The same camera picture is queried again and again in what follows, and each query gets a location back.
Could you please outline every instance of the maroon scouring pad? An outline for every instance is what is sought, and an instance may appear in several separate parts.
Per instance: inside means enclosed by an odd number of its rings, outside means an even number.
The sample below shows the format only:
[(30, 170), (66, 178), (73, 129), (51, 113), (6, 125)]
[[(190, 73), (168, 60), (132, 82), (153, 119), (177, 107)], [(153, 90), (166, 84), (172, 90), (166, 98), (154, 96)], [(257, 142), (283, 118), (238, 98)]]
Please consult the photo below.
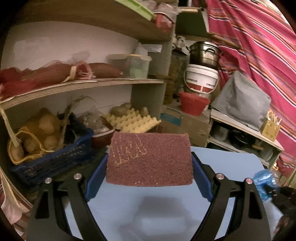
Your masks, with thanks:
[(187, 135), (115, 132), (107, 162), (108, 183), (159, 187), (192, 183)]

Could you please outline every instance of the gray fabric cover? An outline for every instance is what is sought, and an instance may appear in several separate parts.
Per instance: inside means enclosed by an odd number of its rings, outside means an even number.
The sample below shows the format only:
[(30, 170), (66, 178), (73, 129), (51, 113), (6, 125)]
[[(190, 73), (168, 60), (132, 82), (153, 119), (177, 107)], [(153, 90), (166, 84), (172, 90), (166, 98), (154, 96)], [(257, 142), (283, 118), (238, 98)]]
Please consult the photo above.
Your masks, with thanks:
[(235, 71), (212, 108), (259, 131), (269, 110), (271, 98), (255, 82)]

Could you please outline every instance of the pink striped fabric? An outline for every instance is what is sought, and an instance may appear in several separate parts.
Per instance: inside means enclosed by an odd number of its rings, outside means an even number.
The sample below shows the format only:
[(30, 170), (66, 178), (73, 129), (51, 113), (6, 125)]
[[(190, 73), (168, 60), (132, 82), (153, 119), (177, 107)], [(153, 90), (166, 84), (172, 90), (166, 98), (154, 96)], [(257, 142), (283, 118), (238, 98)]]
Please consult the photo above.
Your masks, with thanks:
[(218, 44), (221, 87), (242, 70), (271, 97), (282, 118), (277, 140), (284, 147), (278, 164), (288, 176), (296, 164), (296, 35), (274, 11), (249, 0), (207, 0), (210, 32), (241, 46)]

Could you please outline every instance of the egg carton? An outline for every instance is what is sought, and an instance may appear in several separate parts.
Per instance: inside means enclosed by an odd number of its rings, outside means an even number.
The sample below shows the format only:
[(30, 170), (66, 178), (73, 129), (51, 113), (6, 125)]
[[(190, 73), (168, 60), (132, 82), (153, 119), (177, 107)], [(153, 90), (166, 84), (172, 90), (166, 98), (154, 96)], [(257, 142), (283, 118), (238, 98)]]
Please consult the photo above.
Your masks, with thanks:
[(134, 108), (128, 110), (127, 115), (116, 117), (115, 115), (103, 115), (105, 119), (117, 130), (128, 133), (144, 133), (158, 125), (161, 120), (150, 115), (141, 117), (140, 112)]

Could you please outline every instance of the dark green board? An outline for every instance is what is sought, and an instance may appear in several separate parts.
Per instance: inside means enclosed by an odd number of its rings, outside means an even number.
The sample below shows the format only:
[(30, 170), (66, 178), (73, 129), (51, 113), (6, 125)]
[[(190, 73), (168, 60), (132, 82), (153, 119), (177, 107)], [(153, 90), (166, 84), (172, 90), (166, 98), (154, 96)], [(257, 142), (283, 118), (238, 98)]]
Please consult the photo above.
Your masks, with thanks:
[(201, 10), (198, 12), (181, 12), (177, 16), (176, 35), (191, 35), (208, 38)]

